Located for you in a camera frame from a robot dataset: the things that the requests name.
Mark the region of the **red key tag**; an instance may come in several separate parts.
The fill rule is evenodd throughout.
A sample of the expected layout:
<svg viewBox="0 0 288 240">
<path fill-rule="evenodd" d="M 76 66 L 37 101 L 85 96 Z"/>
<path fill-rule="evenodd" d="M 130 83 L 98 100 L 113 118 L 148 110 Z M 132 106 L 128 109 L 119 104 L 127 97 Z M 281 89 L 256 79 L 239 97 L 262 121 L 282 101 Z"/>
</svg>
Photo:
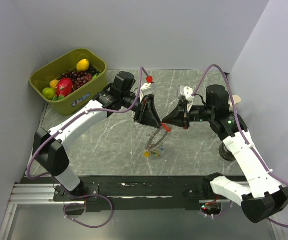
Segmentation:
<svg viewBox="0 0 288 240">
<path fill-rule="evenodd" d="M 161 126 L 162 126 L 168 133 L 172 131 L 172 128 L 169 127 L 168 125 L 164 124 L 164 123 L 162 123 Z"/>
</svg>

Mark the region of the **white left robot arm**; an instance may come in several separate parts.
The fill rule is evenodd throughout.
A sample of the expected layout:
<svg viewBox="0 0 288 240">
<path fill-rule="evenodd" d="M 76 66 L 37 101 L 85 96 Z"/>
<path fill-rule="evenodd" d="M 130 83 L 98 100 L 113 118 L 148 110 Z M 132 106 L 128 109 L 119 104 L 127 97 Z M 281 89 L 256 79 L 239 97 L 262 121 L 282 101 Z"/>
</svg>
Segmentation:
<svg viewBox="0 0 288 240">
<path fill-rule="evenodd" d="M 86 190 L 83 182 L 70 169 L 66 150 L 84 132 L 112 114 L 122 114 L 122 108 L 135 113 L 134 122 L 161 128 L 162 122 L 155 108 L 156 84 L 153 77 L 147 75 L 146 83 L 141 84 L 137 92 L 132 91 L 135 82 L 133 74 L 119 72 L 113 83 L 97 93 L 79 112 L 50 130 L 40 128 L 35 133 L 34 160 L 65 188 L 65 195 L 71 201 L 79 200 Z"/>
</svg>

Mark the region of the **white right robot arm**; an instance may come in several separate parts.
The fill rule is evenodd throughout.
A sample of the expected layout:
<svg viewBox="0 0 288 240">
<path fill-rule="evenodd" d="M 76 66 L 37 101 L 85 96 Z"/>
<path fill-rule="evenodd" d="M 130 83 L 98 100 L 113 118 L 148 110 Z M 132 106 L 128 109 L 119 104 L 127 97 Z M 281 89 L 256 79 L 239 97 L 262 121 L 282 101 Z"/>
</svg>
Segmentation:
<svg viewBox="0 0 288 240">
<path fill-rule="evenodd" d="M 284 210 L 288 205 L 288 186 L 272 177 L 271 170 L 262 163 L 248 127 L 237 113 L 238 97 L 217 84 L 207 87 L 201 105 L 194 105 L 195 93 L 188 86 L 180 86 L 177 97 L 176 108 L 162 122 L 185 130 L 191 122 L 208 122 L 219 137 L 221 148 L 237 161 L 248 183 L 243 186 L 213 173 L 203 179 L 203 195 L 210 200 L 219 195 L 236 203 L 252 223 Z"/>
</svg>

